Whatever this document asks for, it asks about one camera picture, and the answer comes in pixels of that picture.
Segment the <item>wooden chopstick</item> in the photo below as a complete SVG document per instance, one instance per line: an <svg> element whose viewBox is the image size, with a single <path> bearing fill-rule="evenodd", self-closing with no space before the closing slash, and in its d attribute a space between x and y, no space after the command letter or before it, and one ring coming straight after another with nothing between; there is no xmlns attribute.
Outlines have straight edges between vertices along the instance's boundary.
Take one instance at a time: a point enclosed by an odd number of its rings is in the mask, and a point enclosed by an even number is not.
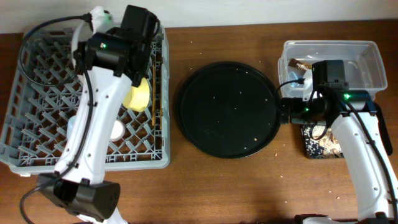
<svg viewBox="0 0 398 224"><path fill-rule="evenodd" d="M156 65L152 66L152 127L155 127L155 100L156 100Z"/></svg>
<svg viewBox="0 0 398 224"><path fill-rule="evenodd" d="M159 70L159 114L160 114L160 120L159 120L159 127L160 130L162 129L162 117L163 117L163 109L162 109L162 69L160 68Z"/></svg>

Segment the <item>food scraps pile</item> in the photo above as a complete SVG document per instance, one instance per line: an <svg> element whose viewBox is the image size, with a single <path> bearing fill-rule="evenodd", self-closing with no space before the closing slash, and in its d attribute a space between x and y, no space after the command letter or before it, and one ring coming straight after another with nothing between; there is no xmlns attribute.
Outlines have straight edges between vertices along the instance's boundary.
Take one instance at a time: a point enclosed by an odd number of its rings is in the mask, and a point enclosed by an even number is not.
<svg viewBox="0 0 398 224"><path fill-rule="evenodd" d="M311 126L302 127L306 155L311 159L342 158L343 151L330 128L321 139L314 140L311 138L310 133L312 133L314 138L319 138L324 130L324 126L315 126L312 132Z"/></svg>

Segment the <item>yellow bowl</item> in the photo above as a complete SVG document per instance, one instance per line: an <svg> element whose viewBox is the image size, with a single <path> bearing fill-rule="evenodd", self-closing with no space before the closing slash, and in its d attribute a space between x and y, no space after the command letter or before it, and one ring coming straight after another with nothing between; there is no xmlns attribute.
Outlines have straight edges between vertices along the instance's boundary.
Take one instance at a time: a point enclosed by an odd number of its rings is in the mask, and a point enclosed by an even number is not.
<svg viewBox="0 0 398 224"><path fill-rule="evenodd" d="M123 100L123 106L128 110L143 112L149 104L150 86L146 78L141 79L138 87L131 86Z"/></svg>

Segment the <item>pink plastic cup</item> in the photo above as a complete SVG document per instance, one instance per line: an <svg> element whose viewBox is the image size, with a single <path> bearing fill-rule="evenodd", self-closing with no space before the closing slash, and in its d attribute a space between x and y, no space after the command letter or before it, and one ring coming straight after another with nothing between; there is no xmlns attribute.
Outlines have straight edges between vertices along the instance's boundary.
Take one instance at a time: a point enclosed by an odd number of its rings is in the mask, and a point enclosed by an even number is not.
<svg viewBox="0 0 398 224"><path fill-rule="evenodd" d="M125 125L120 120L117 119L114 122L114 126L111 131L110 141L116 142L116 141L122 139L125 134L125 131L126 131Z"/></svg>

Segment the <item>light blue plastic cup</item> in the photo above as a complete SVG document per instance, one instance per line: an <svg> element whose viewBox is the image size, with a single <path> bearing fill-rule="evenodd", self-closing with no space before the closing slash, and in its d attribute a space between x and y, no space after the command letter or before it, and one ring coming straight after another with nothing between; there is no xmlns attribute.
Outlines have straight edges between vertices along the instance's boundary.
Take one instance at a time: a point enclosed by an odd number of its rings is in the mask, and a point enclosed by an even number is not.
<svg viewBox="0 0 398 224"><path fill-rule="evenodd" d="M72 116L68 120L68 124L67 124L67 139L71 138L73 127L74 127L74 124L75 124L75 120L76 120L76 116Z"/></svg>

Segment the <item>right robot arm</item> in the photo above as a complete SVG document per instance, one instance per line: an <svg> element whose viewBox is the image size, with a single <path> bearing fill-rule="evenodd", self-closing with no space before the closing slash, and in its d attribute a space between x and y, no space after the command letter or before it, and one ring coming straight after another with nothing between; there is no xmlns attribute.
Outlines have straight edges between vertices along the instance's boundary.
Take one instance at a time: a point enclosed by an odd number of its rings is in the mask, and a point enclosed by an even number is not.
<svg viewBox="0 0 398 224"><path fill-rule="evenodd" d="M292 59L305 72L295 80L302 96L275 100L290 123L331 131L343 150L358 202L358 223L397 223L397 177L384 147L377 107L364 88L351 89L342 60L312 65Z"/></svg>

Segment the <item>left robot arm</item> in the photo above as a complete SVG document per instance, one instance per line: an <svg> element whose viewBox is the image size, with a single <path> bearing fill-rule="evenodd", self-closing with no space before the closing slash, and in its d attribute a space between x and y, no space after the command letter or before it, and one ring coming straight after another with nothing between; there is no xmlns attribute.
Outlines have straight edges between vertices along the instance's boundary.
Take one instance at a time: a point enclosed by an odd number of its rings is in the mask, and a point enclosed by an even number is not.
<svg viewBox="0 0 398 224"><path fill-rule="evenodd" d="M104 179L105 157L119 109L133 86L146 84L151 42L160 29L155 14L128 6L120 26L102 7L87 24L92 35L72 37L74 66L83 91L72 133L53 172L40 174L37 191L69 214L93 223L122 223L120 185Z"/></svg>

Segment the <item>black rectangular waste tray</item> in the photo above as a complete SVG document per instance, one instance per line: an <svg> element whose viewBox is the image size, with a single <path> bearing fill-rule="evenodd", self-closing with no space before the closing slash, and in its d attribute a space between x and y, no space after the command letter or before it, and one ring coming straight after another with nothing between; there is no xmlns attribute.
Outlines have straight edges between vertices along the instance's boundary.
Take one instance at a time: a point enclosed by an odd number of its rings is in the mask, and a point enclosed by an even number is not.
<svg viewBox="0 0 398 224"><path fill-rule="evenodd" d="M386 123L382 114L381 107L375 103L376 116L379 121L379 132L381 134L382 143L387 155L390 156L393 153L393 148L391 140L387 131ZM334 158L344 158L343 150L339 145L337 139L328 128L326 134L319 140L319 138L325 130L324 126L302 126L301 133L304 142L305 155L309 159L334 159Z"/></svg>

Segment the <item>clear plastic waste bin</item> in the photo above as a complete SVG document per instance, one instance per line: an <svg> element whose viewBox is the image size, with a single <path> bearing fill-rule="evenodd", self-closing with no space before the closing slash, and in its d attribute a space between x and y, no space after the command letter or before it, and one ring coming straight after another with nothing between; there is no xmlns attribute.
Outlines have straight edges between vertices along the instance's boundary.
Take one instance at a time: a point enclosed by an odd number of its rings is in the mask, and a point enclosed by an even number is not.
<svg viewBox="0 0 398 224"><path fill-rule="evenodd" d="M377 44L363 40L288 40L278 60L279 83L303 78L304 71L289 66L296 59L313 64L323 60L342 60L351 90L365 89L375 99L387 88L384 64Z"/></svg>

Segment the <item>grey plastic dishwasher rack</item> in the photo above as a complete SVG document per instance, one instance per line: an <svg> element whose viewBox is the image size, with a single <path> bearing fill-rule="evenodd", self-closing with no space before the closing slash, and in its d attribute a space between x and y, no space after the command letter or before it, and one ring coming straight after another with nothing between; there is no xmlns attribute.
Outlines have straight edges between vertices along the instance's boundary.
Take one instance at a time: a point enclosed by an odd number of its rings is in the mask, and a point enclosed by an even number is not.
<svg viewBox="0 0 398 224"><path fill-rule="evenodd" d="M71 75L73 29L41 30L25 49L28 67L38 77ZM147 81L150 101L143 112L120 108L117 119L126 127L122 139L111 142L107 171L163 169L170 163L169 42L161 30L151 45ZM152 127L152 66L156 65L155 127ZM162 129L159 127L159 70L162 69ZM1 162L21 176L53 171L67 143L68 120L76 115L83 83L43 87L16 73L1 131Z"/></svg>

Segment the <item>round black serving tray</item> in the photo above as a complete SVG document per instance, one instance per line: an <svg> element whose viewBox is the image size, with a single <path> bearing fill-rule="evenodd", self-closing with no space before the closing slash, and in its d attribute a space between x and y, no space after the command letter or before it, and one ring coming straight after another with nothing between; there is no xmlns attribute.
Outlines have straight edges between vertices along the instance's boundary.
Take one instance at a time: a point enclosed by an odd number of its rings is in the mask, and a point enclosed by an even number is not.
<svg viewBox="0 0 398 224"><path fill-rule="evenodd" d="M190 75L175 99L178 126L197 149L223 159L251 156L280 128L274 84L239 62L216 62Z"/></svg>

